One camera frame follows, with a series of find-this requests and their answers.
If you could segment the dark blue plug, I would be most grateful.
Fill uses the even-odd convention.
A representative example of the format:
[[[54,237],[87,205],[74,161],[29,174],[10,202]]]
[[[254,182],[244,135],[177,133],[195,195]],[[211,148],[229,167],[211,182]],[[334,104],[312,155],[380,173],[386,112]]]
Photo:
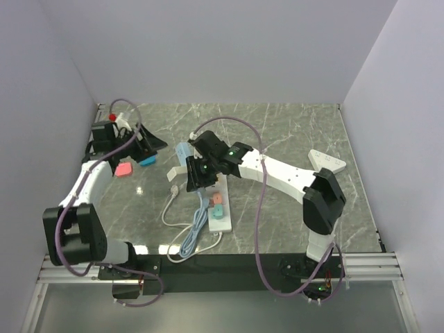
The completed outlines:
[[[145,160],[142,160],[139,163],[139,165],[141,167],[148,167],[148,166],[153,165],[155,163],[156,163],[156,156],[154,155],[154,156],[150,156],[150,157],[146,158]]]

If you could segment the white adapter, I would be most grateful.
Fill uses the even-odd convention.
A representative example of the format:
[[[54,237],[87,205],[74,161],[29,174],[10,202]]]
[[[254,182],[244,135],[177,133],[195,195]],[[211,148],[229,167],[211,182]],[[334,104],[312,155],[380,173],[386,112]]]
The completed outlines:
[[[169,182],[172,182],[177,176],[186,175],[187,167],[186,166],[174,166],[167,173],[167,179]]]

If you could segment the pink square plug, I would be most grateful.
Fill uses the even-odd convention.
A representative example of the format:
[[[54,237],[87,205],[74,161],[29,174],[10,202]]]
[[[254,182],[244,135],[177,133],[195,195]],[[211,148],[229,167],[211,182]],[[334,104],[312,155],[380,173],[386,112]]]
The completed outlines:
[[[131,176],[133,174],[133,165],[131,162],[122,162],[117,166],[114,175],[118,178]]]

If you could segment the white power strip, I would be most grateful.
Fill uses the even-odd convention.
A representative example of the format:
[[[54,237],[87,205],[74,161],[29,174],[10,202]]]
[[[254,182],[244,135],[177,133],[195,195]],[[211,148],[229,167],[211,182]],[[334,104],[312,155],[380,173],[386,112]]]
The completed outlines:
[[[216,183],[205,190],[206,198],[210,202],[207,209],[209,231],[213,234],[231,232],[232,219],[227,177],[222,173],[218,174]]]

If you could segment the white triangular socket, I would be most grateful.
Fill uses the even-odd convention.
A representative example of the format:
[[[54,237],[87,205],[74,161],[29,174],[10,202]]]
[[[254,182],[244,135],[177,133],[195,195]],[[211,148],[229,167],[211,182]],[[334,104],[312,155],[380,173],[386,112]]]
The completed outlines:
[[[321,169],[328,169],[333,174],[336,174],[343,171],[347,166],[346,162],[343,160],[314,149],[309,151],[308,158],[314,170],[317,172],[319,172]]]

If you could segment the blue power strip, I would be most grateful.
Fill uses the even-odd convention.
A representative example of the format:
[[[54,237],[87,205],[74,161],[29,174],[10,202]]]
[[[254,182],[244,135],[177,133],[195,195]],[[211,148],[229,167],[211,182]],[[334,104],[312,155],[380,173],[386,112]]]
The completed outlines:
[[[187,165],[186,159],[193,155],[188,142],[180,142],[177,144],[175,152],[181,167],[185,167]]]

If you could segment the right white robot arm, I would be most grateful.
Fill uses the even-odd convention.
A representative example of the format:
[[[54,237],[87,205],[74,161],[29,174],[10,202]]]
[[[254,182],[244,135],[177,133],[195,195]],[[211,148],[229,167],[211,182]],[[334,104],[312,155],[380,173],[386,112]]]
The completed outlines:
[[[261,155],[247,144],[228,146],[214,132],[191,134],[188,142],[199,157],[187,158],[187,191],[211,187],[218,174],[265,183],[296,199],[309,228],[305,270],[314,277],[329,268],[324,254],[334,241],[334,228],[346,204],[345,195],[332,171],[312,171]]]

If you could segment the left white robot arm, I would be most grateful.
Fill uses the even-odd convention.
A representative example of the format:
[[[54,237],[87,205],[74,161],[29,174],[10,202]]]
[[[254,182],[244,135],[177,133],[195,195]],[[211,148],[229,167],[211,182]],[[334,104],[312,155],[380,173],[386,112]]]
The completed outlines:
[[[65,199],[42,215],[49,257],[53,265],[114,264],[120,277],[134,277],[139,269],[130,242],[107,238],[96,206],[122,159],[142,162],[168,144],[138,123],[135,128],[113,121],[92,125],[80,175]]]

